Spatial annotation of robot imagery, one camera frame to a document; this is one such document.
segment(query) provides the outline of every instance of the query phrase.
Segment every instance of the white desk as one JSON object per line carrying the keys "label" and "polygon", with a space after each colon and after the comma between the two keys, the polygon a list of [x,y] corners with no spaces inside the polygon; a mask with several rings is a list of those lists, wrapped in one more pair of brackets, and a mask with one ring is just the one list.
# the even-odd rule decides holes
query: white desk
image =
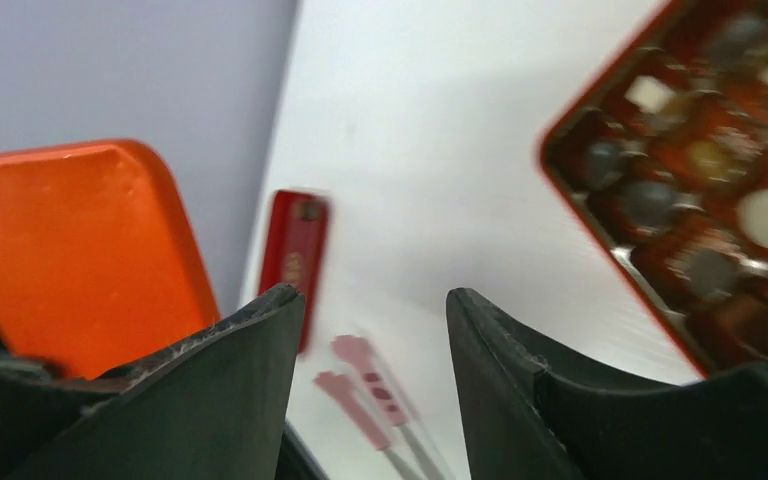
{"label": "white desk", "polygon": [[328,341],[355,329],[469,478],[443,309],[454,287],[611,365],[697,378],[536,169],[544,129],[657,3],[304,2],[243,301],[272,192],[327,192],[316,326],[288,418],[333,480],[397,478],[311,383],[337,365]]}

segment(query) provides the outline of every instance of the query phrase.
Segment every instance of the red object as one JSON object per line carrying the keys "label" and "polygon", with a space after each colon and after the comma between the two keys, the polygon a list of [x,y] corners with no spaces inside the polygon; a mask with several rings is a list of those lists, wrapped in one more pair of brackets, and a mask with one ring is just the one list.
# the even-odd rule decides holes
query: red object
{"label": "red object", "polygon": [[288,190],[275,193],[258,294],[279,283],[289,283],[305,296],[299,353],[307,348],[310,337],[327,228],[325,199]]}
{"label": "red object", "polygon": [[0,334],[95,378],[219,320],[189,221],[148,146],[0,153]]}

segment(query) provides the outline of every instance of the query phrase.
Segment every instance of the pink plastic piece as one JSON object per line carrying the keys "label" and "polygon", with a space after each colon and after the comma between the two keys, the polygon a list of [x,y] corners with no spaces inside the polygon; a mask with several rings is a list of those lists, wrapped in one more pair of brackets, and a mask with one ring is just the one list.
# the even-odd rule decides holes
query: pink plastic piece
{"label": "pink plastic piece", "polygon": [[353,335],[341,335],[331,342],[331,349],[340,360],[348,363],[358,372],[367,390],[391,425],[397,427],[407,423],[407,415],[396,403],[395,396],[384,384],[384,379],[381,378],[372,363],[374,352],[367,339]]}
{"label": "pink plastic piece", "polygon": [[390,439],[352,395],[354,387],[349,377],[334,372],[321,372],[313,383],[337,401],[340,408],[355,422],[376,450],[390,448]]}

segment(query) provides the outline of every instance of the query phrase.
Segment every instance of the red flash drive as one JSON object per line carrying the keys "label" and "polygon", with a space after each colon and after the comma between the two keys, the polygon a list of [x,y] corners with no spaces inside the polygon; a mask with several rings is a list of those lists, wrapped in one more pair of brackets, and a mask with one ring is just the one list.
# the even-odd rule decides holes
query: red flash drive
{"label": "red flash drive", "polygon": [[289,190],[275,193],[258,294],[278,283],[289,283],[305,296],[299,353],[304,352],[310,336],[327,227],[324,198]]}

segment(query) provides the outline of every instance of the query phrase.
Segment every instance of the orange plastic block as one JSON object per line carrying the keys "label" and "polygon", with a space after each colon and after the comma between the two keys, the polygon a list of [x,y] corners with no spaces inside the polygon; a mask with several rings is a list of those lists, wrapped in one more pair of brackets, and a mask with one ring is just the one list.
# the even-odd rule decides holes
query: orange plastic block
{"label": "orange plastic block", "polygon": [[0,154],[0,334],[94,378],[219,318],[175,183],[130,140]]}

